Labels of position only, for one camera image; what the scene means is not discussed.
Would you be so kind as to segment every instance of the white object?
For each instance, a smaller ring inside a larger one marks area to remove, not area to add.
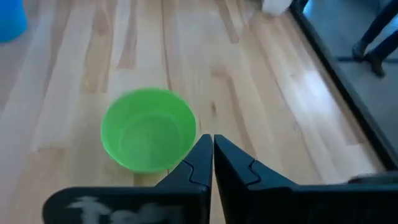
[[[281,15],[292,3],[292,0],[263,0],[262,11],[278,16]]]

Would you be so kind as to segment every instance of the black pants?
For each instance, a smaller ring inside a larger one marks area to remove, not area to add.
[[[363,35],[362,40],[370,44],[383,30],[383,28],[398,14],[398,0],[392,0],[372,22],[368,31]],[[384,60],[398,47],[398,30],[387,37],[375,49],[372,54],[377,58]]]

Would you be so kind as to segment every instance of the gray floor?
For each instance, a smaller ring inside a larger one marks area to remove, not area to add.
[[[350,58],[352,45],[387,3],[388,0],[309,0],[303,12],[334,58]],[[398,19],[394,18],[368,49],[396,29]],[[387,76],[382,80],[372,74],[366,63],[338,64],[398,152],[398,50],[388,59],[389,62],[383,65]]]

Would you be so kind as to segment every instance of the green plastic bowl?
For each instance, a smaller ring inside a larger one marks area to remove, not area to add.
[[[136,172],[171,168],[191,149],[196,121],[188,104],[168,90],[127,93],[108,109],[101,140],[108,154]]]

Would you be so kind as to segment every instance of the wood grain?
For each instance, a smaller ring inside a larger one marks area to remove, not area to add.
[[[289,12],[244,0],[26,0],[29,30],[0,46],[0,215],[41,223],[70,186],[155,185],[109,158],[101,118],[126,91],[186,99],[198,136],[223,134],[299,184],[383,171]],[[213,179],[211,222],[224,223]]]

